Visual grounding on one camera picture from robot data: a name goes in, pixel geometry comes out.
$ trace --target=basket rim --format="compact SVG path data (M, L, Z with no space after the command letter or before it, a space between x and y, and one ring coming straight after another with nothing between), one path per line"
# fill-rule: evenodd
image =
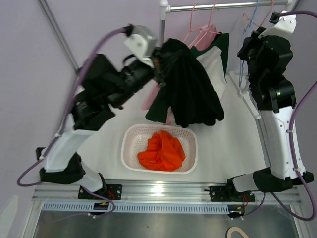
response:
M189 133L191 133L192 136L194 137L194 141L195 141L195 161L194 161L194 164L193 164L192 168L189 169L188 171L184 171L184 172L173 172L173 171L141 170L141 169L135 169L135 168L132 168L132 167L128 166L125 163L124 158L123 158L123 151L124 151L124 146L125 146L125 142L126 142L126 137L128 136L129 131L132 130L133 128L137 127L137 126L170 127L170 128L186 130ZM182 127L172 126L172 125L162 125L162 124L136 124L136 125L133 125L133 126L129 127L127 129L127 131L125 132L125 134L124 134L123 141L122 141L122 146L121 146L121 161L122 161L123 165L127 169L134 170L134 171L139 171L139 172L158 173L158 174L171 174L171 175L188 174L188 173L190 173L191 171L193 171L195 169L195 167L197 165L197 161L198 161L198 143L197 143L196 134L189 128L182 128Z

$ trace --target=clothes rack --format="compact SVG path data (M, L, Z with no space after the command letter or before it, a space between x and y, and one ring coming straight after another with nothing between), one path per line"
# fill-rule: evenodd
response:
M292 0L275 0L274 5L292 5ZM238 3L220 3L214 6L214 4L208 5L197 5L197 6L170 6L167 0L160 1L160 23L159 23L159 45L162 46L164 43L165 36L165 21L166 15L171 12L180 12L180 11L191 11L194 8L194 11L197 10L209 10L214 7L214 9L227 9L227 8L242 8L242 7L255 7L257 2L238 2ZM271 0L260 0L259 6L271 6Z

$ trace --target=pink hanger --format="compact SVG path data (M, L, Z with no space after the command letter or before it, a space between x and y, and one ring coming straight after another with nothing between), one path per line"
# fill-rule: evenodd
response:
M212 9L211 9L211 13L210 13L210 17L209 17L209 21L208 21L208 25L206 26L207 30L206 32L201 36L200 34L196 37L196 39L193 40L193 42L189 45L189 48L191 48L192 46L196 46L206 35L207 33L213 33L213 34L220 34L219 32L214 32L214 31L210 31L209 29L213 28L215 29L214 25L211 25L211 17L212 17L212 13L213 13L213 10L215 8L215 6L218 4L219 2L216 2Z
M190 13L190 21L189 21L189 31L188 31L188 33L187 33L185 39L183 40L183 43L186 41L186 39L188 38L188 36L189 36L189 34L190 34L191 32L201 30L201 28L197 28L197 29L195 29L195 30L192 30L193 11L194 11L194 8L195 8L197 5L198 5L198 3L196 3L196 4L193 6L192 10L191 10L191 13Z

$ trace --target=laundry basket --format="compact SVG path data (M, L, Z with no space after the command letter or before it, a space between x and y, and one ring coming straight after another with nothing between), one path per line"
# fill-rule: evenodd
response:
M186 158L182 167L175 171L148 170L139 163L138 153L146 150L148 139L152 137L154 132L160 130L168 131L173 137L177 137L185 152ZM130 170L160 174L187 174L191 172L196 167L197 154L197 138L194 132L190 129L169 125L134 125L125 133L121 148L121 160L125 167Z

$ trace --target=white rack post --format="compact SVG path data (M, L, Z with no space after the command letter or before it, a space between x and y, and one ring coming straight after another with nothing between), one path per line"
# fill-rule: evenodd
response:
M293 0L275 0L275 6L289 6L293 3ZM159 45L162 46L164 43L165 36L165 20L167 13L178 12L178 11L191 11L194 8L194 11L199 10L209 10L214 7L214 9L227 9L227 8L242 8L242 7L255 7L257 2L240 2L240 3L220 3L220 4L208 4L208 5L197 5L197 6L170 6L167 0L160 1L160 23L159 23ZM260 0L258 6L271 6L271 0Z

